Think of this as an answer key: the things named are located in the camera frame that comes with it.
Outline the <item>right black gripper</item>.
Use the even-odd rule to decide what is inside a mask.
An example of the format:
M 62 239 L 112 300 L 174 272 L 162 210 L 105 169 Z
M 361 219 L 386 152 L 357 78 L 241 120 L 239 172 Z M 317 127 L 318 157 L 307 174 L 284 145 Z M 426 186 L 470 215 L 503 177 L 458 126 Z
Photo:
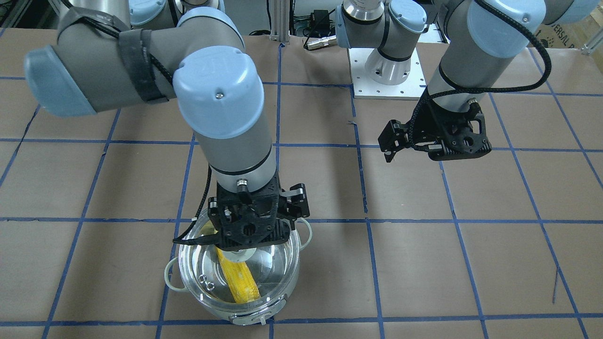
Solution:
M 259 189 L 252 191 L 250 185 L 238 185 L 229 191 L 217 183 L 216 198 L 209 198 L 207 216 L 214 230 L 222 233 L 222 222 L 269 222 L 287 219 L 291 230 L 295 221 L 310 216 L 307 190 L 304 183 L 282 189 L 279 173 Z

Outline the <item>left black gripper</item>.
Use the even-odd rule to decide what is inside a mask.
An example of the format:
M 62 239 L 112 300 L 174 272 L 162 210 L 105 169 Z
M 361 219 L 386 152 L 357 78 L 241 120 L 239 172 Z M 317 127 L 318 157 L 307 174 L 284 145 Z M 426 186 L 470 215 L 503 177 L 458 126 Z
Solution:
M 469 99 L 464 107 L 464 112 L 444 109 L 424 90 L 410 122 L 389 120 L 381 131 L 378 144 L 385 161 L 391 163 L 401 150 L 429 141 L 443 141 L 451 149 L 473 149 L 470 120 L 474 118 L 474 99 Z

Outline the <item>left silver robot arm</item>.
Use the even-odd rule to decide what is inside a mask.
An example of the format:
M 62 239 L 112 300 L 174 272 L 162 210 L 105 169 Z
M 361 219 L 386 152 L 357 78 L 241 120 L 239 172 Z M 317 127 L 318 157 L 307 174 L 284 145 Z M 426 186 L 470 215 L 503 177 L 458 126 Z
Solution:
M 378 138 L 385 160 L 406 148 L 433 161 L 483 157 L 492 150 L 480 99 L 486 93 L 523 92 L 543 85 L 552 71 L 535 32 L 540 25 L 578 22 L 596 0 L 431 0 L 435 19 L 449 40 L 439 67 L 405 124 L 386 123 Z M 337 43 L 371 48 L 368 72 L 394 85 L 405 79 L 428 13 L 413 0 L 345 0 L 336 9 Z M 532 45 L 545 65 L 533 84 L 496 88 L 515 56 Z

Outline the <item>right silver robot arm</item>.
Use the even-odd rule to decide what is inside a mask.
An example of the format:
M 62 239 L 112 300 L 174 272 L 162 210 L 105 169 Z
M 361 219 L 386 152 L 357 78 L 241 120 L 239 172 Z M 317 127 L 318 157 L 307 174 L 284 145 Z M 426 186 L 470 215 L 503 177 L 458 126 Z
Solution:
M 176 99 L 219 188 L 256 193 L 278 180 L 264 88 L 220 7 L 188 9 L 159 30 L 134 28 L 127 0 L 63 1 L 56 45 L 24 57 L 51 114 L 83 116 Z

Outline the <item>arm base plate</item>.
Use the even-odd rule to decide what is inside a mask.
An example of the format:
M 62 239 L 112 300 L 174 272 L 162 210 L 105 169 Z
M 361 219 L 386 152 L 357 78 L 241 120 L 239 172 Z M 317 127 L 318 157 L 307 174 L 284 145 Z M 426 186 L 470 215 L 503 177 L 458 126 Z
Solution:
M 365 99 L 419 99 L 426 81 L 418 52 L 403 62 L 381 56 L 375 48 L 350 48 L 354 95 Z

